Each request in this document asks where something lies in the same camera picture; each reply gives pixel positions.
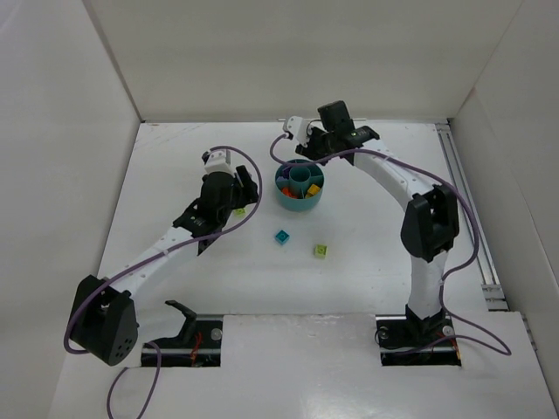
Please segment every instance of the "white surface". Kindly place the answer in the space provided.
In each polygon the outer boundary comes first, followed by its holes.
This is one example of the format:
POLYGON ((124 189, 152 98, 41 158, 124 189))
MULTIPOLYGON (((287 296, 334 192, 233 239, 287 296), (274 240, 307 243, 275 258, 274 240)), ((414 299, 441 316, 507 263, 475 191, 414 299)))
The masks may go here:
POLYGON ((0 2, 0 416, 44 418, 138 120, 79 0, 0 2))
POLYGON ((452 126, 509 305, 528 317, 557 405, 558 22, 557 1, 524 2, 452 126))
MULTIPOLYGON (((369 121, 404 161, 448 178, 438 137, 430 124, 369 121)), ((281 208, 274 197, 278 165, 268 149, 280 123, 143 124, 122 188, 100 275, 115 271, 149 247, 199 196, 202 153, 220 144, 242 148, 264 176, 259 212, 241 229, 221 237, 204 254, 177 269, 148 306, 176 299, 198 313, 403 313, 411 289, 411 261, 400 241, 404 212, 368 175, 346 161, 324 168, 324 193, 307 214, 281 208), (291 235, 279 246, 279 230, 291 235), (325 260, 314 258, 328 246, 325 260)), ((295 157, 294 141, 277 147, 295 157)), ((232 165, 248 164, 234 155, 232 165)), ((472 251, 458 237, 448 267, 472 251)), ((448 303, 486 310, 478 267, 451 277, 448 303)))
MULTIPOLYGON (((460 344, 463 367, 382 367, 374 317, 225 318, 222 367, 166 368, 146 418, 551 419, 556 417, 518 313, 469 317, 497 332, 512 357, 460 344)), ((456 324, 458 333, 485 336, 456 324)), ((153 368, 127 371, 116 417, 136 417, 153 368)), ((67 360, 51 419, 106 417, 117 368, 91 356, 67 360)))
POLYGON ((143 119, 454 116, 521 0, 87 0, 143 119))

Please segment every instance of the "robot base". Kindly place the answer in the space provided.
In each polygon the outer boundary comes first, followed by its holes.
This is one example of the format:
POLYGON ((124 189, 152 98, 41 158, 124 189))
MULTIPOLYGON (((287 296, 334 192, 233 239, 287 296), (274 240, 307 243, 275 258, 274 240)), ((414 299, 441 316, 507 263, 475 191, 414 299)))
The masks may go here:
POLYGON ((462 365, 456 341, 447 340, 413 354, 400 353, 423 347, 445 336, 443 328, 452 321, 442 312, 427 321, 419 321, 406 306, 406 315, 376 316, 376 343, 381 348, 383 366, 462 365))

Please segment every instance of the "teal cube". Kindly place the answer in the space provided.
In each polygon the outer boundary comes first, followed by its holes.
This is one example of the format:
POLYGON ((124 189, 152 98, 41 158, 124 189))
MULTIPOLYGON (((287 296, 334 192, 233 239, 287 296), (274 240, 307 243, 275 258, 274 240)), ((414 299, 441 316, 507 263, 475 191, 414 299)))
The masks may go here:
POLYGON ((287 240, 289 240, 289 235, 287 233, 285 233, 285 231, 280 230, 278 234, 276 234, 276 242, 278 242, 279 244, 281 244, 282 246, 287 243, 287 240))

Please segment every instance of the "green cube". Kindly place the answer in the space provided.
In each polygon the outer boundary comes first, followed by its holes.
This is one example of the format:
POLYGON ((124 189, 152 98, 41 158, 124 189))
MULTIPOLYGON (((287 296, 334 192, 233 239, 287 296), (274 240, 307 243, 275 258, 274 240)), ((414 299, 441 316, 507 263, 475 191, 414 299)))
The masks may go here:
POLYGON ((314 255, 317 258, 323 259, 326 257, 327 250, 328 247, 325 246, 324 244, 317 244, 316 247, 314 248, 314 255))
POLYGON ((245 216, 246 211, 244 208, 234 209, 233 214, 235 214, 236 216, 245 216))

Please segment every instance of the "cable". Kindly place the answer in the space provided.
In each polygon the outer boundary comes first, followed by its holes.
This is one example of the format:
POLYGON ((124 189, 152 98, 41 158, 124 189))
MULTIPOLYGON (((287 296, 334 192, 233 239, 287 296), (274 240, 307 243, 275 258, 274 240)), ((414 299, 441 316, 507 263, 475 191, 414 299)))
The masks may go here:
POLYGON ((484 342, 483 340, 479 340, 479 339, 473 338, 471 336, 465 336, 465 335, 462 335, 462 334, 454 334, 454 335, 449 335, 449 336, 445 336, 444 338, 434 340, 430 344, 425 345, 423 347, 415 347, 415 348, 412 348, 412 349, 407 350, 407 351, 397 352, 398 354, 401 354, 401 355, 414 354, 416 352, 423 351, 427 348, 434 347, 435 345, 438 345, 439 343, 444 342, 446 340, 452 340, 452 339, 470 340, 470 341, 478 343, 478 344, 480 344, 484 347, 492 349, 499 354, 503 354, 503 355, 506 355, 506 356, 510 356, 512 354, 508 345, 501 338, 499 338, 496 334, 494 334, 490 330, 486 329, 485 327, 483 327, 481 325, 478 325, 477 323, 472 322, 471 320, 464 319, 463 317, 458 316, 457 314, 451 312, 448 309, 448 307, 446 307, 446 305, 445 305, 444 294, 445 294, 445 281, 446 281, 446 279, 450 275, 452 275, 454 272, 460 271, 460 270, 466 268, 467 266, 469 266, 470 264, 472 264, 475 261, 476 257, 478 256, 478 251, 480 250, 480 227, 479 227, 479 225, 478 225, 478 223, 475 219, 475 216, 473 215, 472 209, 469 207, 468 203, 466 202, 466 199, 459 193, 459 191, 454 187, 454 185, 452 185, 451 183, 449 183, 448 181, 446 181, 442 177, 433 174, 432 172, 429 172, 429 171, 424 170, 422 168, 418 168, 416 166, 412 166, 411 164, 406 163, 404 161, 399 161, 398 159, 395 159, 394 157, 390 157, 389 155, 386 155, 384 153, 380 153, 380 152, 374 151, 374 150, 368 150, 366 148, 354 148, 354 149, 351 149, 351 150, 345 150, 345 151, 341 151, 340 153, 334 153, 332 155, 329 155, 328 157, 324 157, 322 159, 318 159, 318 160, 310 161, 310 162, 306 162, 306 163, 290 163, 288 161, 281 160, 280 158, 278 158, 273 153, 273 150, 275 149, 278 142, 280 142, 284 138, 289 138, 289 134, 280 135, 278 138, 276 138, 273 141, 272 145, 270 146, 270 157, 272 157, 272 159, 279 164, 287 165, 289 167, 306 167, 306 166, 313 166, 314 164, 317 164, 317 163, 324 163, 324 162, 332 160, 336 157, 343 157, 344 155, 352 155, 352 154, 375 155, 375 156, 381 157, 384 160, 387 160, 391 163, 394 163, 397 166, 400 166, 401 168, 406 168, 406 169, 411 170, 413 172, 419 173, 420 175, 430 177, 432 180, 437 181, 437 182, 445 185, 456 196, 456 198, 460 202, 460 205, 464 209, 464 212, 466 213, 466 217, 468 218, 468 221, 469 221, 470 225, 472 226, 472 231, 473 231, 473 252, 472 252, 472 256, 470 256, 464 263, 459 264, 458 266, 454 266, 453 268, 451 268, 450 270, 446 271, 443 274, 443 277, 441 278, 441 283, 442 284, 441 284, 440 290, 438 292, 438 299, 440 301, 441 307, 443 308, 443 310, 445 310, 445 312, 449 316, 451 316, 452 318, 454 318, 458 321, 461 321, 462 323, 466 323, 469 326, 475 327, 475 328, 479 329, 481 332, 491 336, 493 339, 495 339, 497 342, 499 342, 499 344, 502 345, 502 347, 504 349, 499 349, 498 347, 494 347, 493 345, 489 345, 488 343, 484 342))
MULTIPOLYGON (((159 373, 161 372, 161 363, 162 363, 162 355, 161 349, 157 346, 155 342, 148 342, 146 345, 150 345, 152 348, 155 349, 157 352, 157 368, 155 369, 155 376, 154 380, 151 383, 151 388, 149 389, 148 397, 146 397, 146 401, 143 403, 143 407, 141 408, 140 414, 138 415, 137 419, 141 419, 143 414, 146 412, 148 408, 149 402, 151 402, 151 396, 154 395, 155 385, 157 384, 157 380, 159 379, 159 373)), ((129 370, 128 367, 122 369, 119 374, 114 378, 113 384, 111 384, 111 388, 108 390, 107 394, 107 414, 109 419, 114 419, 113 412, 111 411, 111 397, 113 396, 113 390, 116 386, 118 380, 129 370)))
MULTIPOLYGON (((246 216, 246 218, 244 220, 242 220, 239 223, 233 225, 229 229, 220 231, 218 233, 209 234, 207 236, 192 238, 190 240, 185 240, 184 242, 181 242, 179 244, 175 244, 175 245, 169 247, 166 251, 162 251, 160 253, 157 253, 154 256, 152 256, 151 258, 144 259, 141 262, 130 266, 129 268, 125 269, 124 271, 116 274, 112 278, 105 281, 99 288, 97 288, 86 299, 84 299, 84 301, 79 305, 78 309, 74 312, 73 316, 68 321, 68 326, 66 327, 66 331, 64 333, 64 348, 69 354, 76 354, 76 355, 88 354, 88 352, 86 350, 73 349, 72 347, 70 347, 70 336, 72 334, 72 330, 73 330, 74 326, 76 326, 76 322, 78 321, 79 316, 81 316, 82 313, 87 309, 87 306, 89 306, 89 304, 91 304, 91 302, 98 295, 100 295, 102 292, 104 292, 111 284, 113 284, 114 282, 118 281, 119 279, 127 276, 130 272, 136 271, 137 269, 142 268, 146 264, 150 264, 151 262, 153 262, 153 261, 155 261, 159 258, 162 258, 163 256, 171 253, 172 251, 177 251, 177 250, 183 248, 184 246, 186 246, 188 244, 201 242, 203 240, 213 240, 213 239, 221 237, 225 234, 231 233, 232 231, 234 231, 234 230, 240 228, 242 225, 246 224, 248 222, 248 220, 250 220, 254 216, 254 214, 256 213, 256 210, 259 208, 260 203, 262 202, 263 181, 262 181, 262 174, 260 173, 260 169, 259 169, 258 165, 251 158, 251 156, 249 156, 244 151, 239 150, 238 148, 235 148, 235 147, 232 147, 232 146, 217 146, 217 147, 210 148, 210 151, 216 151, 216 150, 231 150, 231 151, 233 151, 233 152, 235 152, 239 155, 242 155, 244 158, 246 158, 247 161, 249 161, 251 163, 252 167, 254 168, 254 171, 256 172, 256 176, 259 179, 259 198, 256 201, 256 203, 254 204, 254 207, 252 208, 252 211, 250 212, 250 214, 248 216, 246 216)), ((144 403, 143 408, 141 409, 141 412, 140 412, 140 415, 138 416, 138 419, 140 419, 143 416, 144 412, 148 408, 149 402, 150 402, 151 397, 152 397, 152 395, 154 393, 154 390, 155 390, 155 385, 157 383, 157 379, 159 378, 159 373, 161 372, 161 364, 162 364, 162 355, 161 355, 161 350, 159 349, 159 347, 154 342, 148 342, 147 345, 152 346, 157 352, 157 367, 156 367, 156 370, 155 370, 154 382, 151 385, 151 389, 149 390, 148 398, 146 399, 146 402, 144 403)), ((111 388, 109 389, 109 392, 108 392, 108 395, 107 395, 107 413, 108 413, 108 416, 109 416, 110 419, 114 419, 113 414, 111 412, 111 407, 110 407, 111 395, 113 394, 114 386, 116 385, 116 382, 122 377, 122 375, 127 370, 128 370, 128 368, 125 367, 125 368, 122 369, 122 371, 119 372, 119 374, 114 379, 113 384, 111 385, 111 388)))

